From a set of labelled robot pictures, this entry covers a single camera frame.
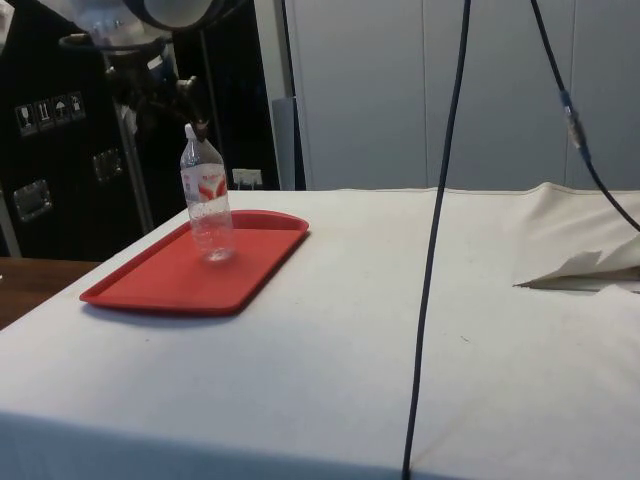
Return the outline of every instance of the white cabinet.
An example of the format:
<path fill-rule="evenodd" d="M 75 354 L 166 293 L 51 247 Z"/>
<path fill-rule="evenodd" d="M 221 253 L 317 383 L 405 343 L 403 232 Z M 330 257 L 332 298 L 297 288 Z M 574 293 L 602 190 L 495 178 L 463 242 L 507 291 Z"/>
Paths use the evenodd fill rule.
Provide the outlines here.
<path fill-rule="evenodd" d="M 640 2 L 539 0 L 567 87 L 612 188 L 640 187 Z M 433 186 L 463 2 L 286 0 L 308 185 Z M 593 188 L 567 140 L 526 0 L 474 0 L 449 184 Z"/>

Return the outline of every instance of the black wire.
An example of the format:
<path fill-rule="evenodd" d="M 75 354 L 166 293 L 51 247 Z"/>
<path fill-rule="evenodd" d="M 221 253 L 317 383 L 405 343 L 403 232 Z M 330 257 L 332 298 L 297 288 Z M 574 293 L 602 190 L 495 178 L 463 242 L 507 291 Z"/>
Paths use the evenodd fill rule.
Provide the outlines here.
<path fill-rule="evenodd" d="M 549 63 L 551 64 L 553 76 L 555 77 L 556 83 L 558 84 L 558 89 L 560 91 L 565 91 L 564 82 L 562 81 L 562 75 L 560 75 L 560 70 L 558 69 L 558 64 L 556 63 L 556 57 L 553 55 L 553 50 L 551 49 L 551 44 L 549 43 L 547 29 L 545 28 L 544 21 L 542 20 L 542 14 L 540 13 L 538 1 L 531 0 L 531 7 L 533 7 L 533 14 L 536 16 L 538 30 L 540 30 L 540 36 L 542 37 L 542 44 L 544 45 L 545 52 L 547 52 L 547 57 L 549 58 Z"/>
<path fill-rule="evenodd" d="M 540 7 L 538 6 L 537 0 L 531 0 L 531 7 L 533 8 L 533 13 L 536 17 L 536 22 L 538 24 L 538 30 L 540 31 L 540 36 L 542 37 L 542 43 L 544 45 L 544 49 L 547 52 L 547 58 L 549 59 L 549 64 L 551 65 L 551 70 L 553 71 L 553 76 L 556 79 L 556 84 L 558 85 L 558 89 L 560 90 L 560 96 L 562 98 L 562 103 L 565 107 L 565 112 L 567 114 L 569 120 L 569 127 L 571 129 L 571 134 L 574 137 L 573 141 L 580 153 L 580 157 L 582 158 L 593 182 L 597 185 L 598 189 L 602 192 L 609 203 L 615 208 L 618 213 L 624 218 L 629 225 L 635 228 L 638 232 L 640 232 L 640 224 L 636 222 L 629 213 L 618 203 L 618 201 L 613 198 L 609 189 L 605 186 L 604 182 L 598 175 L 595 167 L 593 166 L 593 162 L 591 161 L 591 152 L 589 151 L 589 146 L 587 144 L 587 137 L 584 133 L 584 129 L 578 119 L 578 114 L 573 108 L 571 102 L 571 96 L 569 92 L 567 92 L 564 88 L 564 82 L 562 81 L 562 76 L 560 75 L 560 70 L 558 70 L 558 64 L 556 63 L 555 56 L 553 55 L 553 50 L 551 49 L 551 44 L 549 43 L 549 37 L 547 37 L 547 30 L 544 26 L 544 20 L 542 19 L 542 15 L 540 14 Z"/>
<path fill-rule="evenodd" d="M 418 411 L 418 400 L 420 398 L 420 375 L 422 372 L 422 348 L 424 345 L 424 330 L 427 316 L 427 306 L 429 304 L 429 293 L 431 290 L 431 278 L 433 277 L 433 263 L 435 258 L 436 240 L 438 238 L 438 227 L 440 225 L 440 214 L 442 213 L 442 202 L 444 200 L 444 190 L 447 184 L 447 173 L 449 171 L 449 158 L 451 156 L 451 142 L 456 123 L 456 113 L 458 111 L 458 100 L 460 98 L 460 88 L 462 86 L 462 76 L 464 73 L 464 62 L 467 55 L 467 38 L 469 35 L 469 17 L 471 11 L 471 0 L 464 1 L 464 11 L 462 14 L 462 31 L 460 33 L 460 50 L 458 52 L 458 66 L 456 68 L 456 80 L 451 98 L 451 108 L 449 110 L 449 121 L 444 141 L 444 152 L 442 154 L 442 165 L 440 167 L 440 180 L 436 193 L 436 202 L 433 208 L 433 220 L 431 221 L 431 235 L 429 237 L 429 249 L 427 252 L 427 265 L 424 273 L 424 285 L 422 287 L 422 300 L 420 302 L 420 316 L 418 318 L 418 333 L 416 338 L 415 366 L 413 370 L 413 389 L 411 392 L 411 408 L 409 410 L 409 424 L 407 426 L 407 439 L 404 447 L 404 460 L 402 463 L 402 478 L 411 478 L 411 449 L 413 448 L 413 436 L 416 426 L 416 414 Z"/>

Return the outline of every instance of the plastic tray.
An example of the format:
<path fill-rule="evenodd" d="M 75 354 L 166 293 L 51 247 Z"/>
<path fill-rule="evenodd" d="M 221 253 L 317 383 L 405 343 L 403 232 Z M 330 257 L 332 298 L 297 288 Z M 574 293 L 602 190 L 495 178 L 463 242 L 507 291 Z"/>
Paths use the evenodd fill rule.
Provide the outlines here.
<path fill-rule="evenodd" d="M 230 315 L 243 309 L 306 238 L 309 224 L 277 212 L 232 212 L 235 254 L 211 263 L 187 222 L 80 296 L 126 310 Z"/>

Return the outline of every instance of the white table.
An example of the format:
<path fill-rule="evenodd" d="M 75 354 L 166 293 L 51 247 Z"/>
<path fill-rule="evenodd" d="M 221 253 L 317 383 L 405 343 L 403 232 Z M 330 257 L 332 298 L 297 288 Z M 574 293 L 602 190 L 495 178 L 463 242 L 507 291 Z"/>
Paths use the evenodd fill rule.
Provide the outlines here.
<path fill-rule="evenodd" d="M 231 195 L 312 232 L 238 317 L 78 300 L 182 213 L 0 333 L 0 478 L 399 478 L 434 192 Z M 640 299 L 511 287 L 527 198 L 446 196 L 415 478 L 640 476 Z"/>

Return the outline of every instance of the plastic water bottle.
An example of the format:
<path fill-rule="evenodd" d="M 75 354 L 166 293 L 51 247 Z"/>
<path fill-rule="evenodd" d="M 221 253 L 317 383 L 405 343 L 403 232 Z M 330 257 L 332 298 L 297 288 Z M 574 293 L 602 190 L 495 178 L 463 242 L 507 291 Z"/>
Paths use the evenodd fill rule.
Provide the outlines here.
<path fill-rule="evenodd" d="M 224 162 L 208 140 L 196 138 L 191 125 L 185 126 L 185 133 L 188 142 L 180 170 L 193 239 L 207 260 L 225 260 L 234 245 Z"/>

